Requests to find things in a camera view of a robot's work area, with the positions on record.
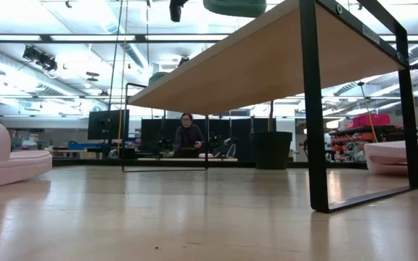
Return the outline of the black partition wall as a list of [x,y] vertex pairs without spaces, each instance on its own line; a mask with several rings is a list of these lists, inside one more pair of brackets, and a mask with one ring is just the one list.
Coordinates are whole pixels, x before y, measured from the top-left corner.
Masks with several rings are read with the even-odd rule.
[[[194,124],[198,125],[202,134],[210,138],[212,134],[219,136],[221,131],[222,139],[235,138],[236,152],[233,156],[239,161],[252,161],[253,152],[250,145],[250,134],[252,132],[267,131],[268,120],[266,118],[221,118],[209,120],[209,131],[205,130],[205,120],[195,119]],[[181,125],[178,119],[143,119],[142,120],[142,149],[146,152],[157,153],[159,150],[171,149],[175,139],[176,129]]]

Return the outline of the wooden shelf with black legs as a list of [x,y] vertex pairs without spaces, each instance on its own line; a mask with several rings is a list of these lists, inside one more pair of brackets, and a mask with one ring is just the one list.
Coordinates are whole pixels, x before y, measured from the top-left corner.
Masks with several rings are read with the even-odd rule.
[[303,94],[311,207],[335,212],[398,194],[391,189],[330,204],[324,157],[323,88],[398,73],[408,190],[418,189],[418,144],[408,33],[378,0],[358,0],[394,36],[390,44],[335,0],[284,0],[128,100],[212,115]]

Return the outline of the green rubber slide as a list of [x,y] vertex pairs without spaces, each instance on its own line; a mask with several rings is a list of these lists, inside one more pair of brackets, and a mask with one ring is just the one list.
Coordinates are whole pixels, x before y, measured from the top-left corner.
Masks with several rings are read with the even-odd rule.
[[267,7],[266,0],[203,0],[203,5],[216,14],[251,18],[261,16]]
[[153,73],[148,80],[148,86],[151,86],[153,83],[157,82],[159,79],[167,75],[167,72],[155,72]]

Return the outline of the black background monitor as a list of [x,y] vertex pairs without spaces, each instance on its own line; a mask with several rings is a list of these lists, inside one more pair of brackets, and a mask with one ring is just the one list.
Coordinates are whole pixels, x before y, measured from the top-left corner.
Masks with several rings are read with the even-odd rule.
[[129,110],[90,112],[88,140],[113,140],[124,137],[128,130]]

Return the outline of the red storage bins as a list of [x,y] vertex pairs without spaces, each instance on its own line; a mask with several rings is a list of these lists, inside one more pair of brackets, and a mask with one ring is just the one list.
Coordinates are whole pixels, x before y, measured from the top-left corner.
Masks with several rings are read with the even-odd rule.
[[362,114],[353,117],[349,123],[346,124],[347,129],[360,128],[371,125],[389,125],[390,116],[388,114]]

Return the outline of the black storage rack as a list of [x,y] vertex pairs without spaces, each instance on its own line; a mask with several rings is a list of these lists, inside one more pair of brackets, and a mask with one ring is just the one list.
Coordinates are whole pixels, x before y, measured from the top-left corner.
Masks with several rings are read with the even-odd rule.
[[329,134],[326,153],[332,162],[365,162],[365,144],[402,140],[404,140],[403,128],[397,125],[340,130]]

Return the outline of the person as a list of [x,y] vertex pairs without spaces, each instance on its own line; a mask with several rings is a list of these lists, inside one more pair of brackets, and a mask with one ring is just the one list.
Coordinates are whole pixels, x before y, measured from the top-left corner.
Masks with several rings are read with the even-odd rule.
[[199,157],[205,139],[198,125],[193,123],[191,114],[181,116],[181,125],[176,129],[171,155],[175,157]]

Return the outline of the green plant in black pot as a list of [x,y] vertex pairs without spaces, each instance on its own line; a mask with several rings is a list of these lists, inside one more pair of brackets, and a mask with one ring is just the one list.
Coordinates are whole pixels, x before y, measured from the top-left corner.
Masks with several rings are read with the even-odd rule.
[[292,133],[274,131],[274,100],[269,102],[267,131],[252,132],[252,147],[255,168],[259,170],[286,170],[292,142]]

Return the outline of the blue background table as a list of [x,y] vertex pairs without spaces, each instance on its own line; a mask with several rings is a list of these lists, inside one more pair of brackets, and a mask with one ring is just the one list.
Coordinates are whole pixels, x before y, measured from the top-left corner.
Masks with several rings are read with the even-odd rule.
[[76,141],[70,141],[67,145],[69,150],[87,150],[87,149],[101,149],[103,144],[100,143],[78,143]]

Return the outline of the yellow slanted pole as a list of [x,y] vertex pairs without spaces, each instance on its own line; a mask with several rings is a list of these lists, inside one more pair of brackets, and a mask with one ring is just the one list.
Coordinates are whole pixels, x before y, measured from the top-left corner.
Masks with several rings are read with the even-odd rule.
[[377,143],[377,142],[378,142],[378,139],[377,139],[377,135],[376,135],[376,132],[375,132],[375,129],[374,129],[374,124],[373,124],[373,122],[372,122],[372,114],[371,114],[371,111],[370,111],[370,109],[369,109],[369,105],[368,105],[368,102],[367,102],[366,94],[365,94],[365,92],[364,92],[364,85],[365,85],[365,83],[364,83],[363,81],[361,81],[361,80],[360,80],[360,81],[357,83],[357,85],[358,85],[358,86],[360,87],[360,89],[361,89],[361,94],[362,94],[362,97],[363,97],[363,100],[364,100],[364,105],[365,105],[365,107],[366,107],[367,117],[368,117],[368,120],[369,120],[370,127],[371,127],[371,129],[372,129],[373,141],[374,141],[375,143]]

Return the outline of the black ceiling spotlight cluster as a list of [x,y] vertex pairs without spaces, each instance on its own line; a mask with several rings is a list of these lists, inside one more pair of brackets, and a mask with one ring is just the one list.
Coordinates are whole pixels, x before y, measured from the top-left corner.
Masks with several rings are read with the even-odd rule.
[[26,46],[22,58],[26,59],[28,62],[34,62],[47,72],[54,72],[58,68],[54,56],[50,56],[47,53],[39,51],[34,46]]

